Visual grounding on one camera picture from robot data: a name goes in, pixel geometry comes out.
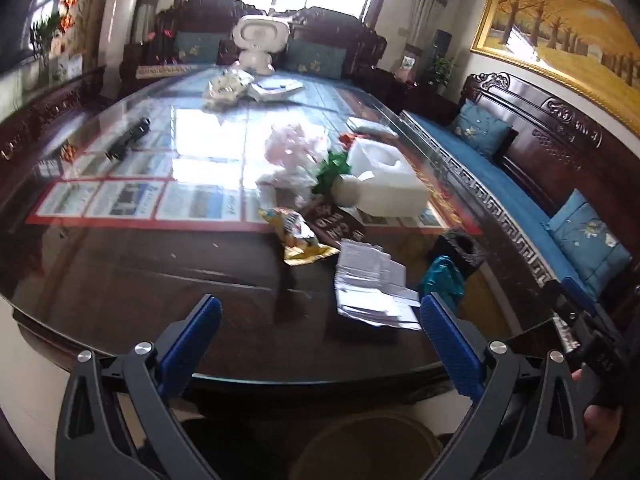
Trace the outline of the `person's right hand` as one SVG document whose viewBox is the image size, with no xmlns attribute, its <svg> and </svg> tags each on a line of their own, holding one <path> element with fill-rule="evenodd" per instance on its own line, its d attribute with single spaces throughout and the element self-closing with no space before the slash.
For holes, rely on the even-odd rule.
<svg viewBox="0 0 640 480">
<path fill-rule="evenodd" d="M 605 454 L 611 448 L 620 430 L 623 409 L 602 408 L 591 404 L 584 413 L 587 445 L 587 464 L 592 477 L 601 465 Z"/>
</svg>

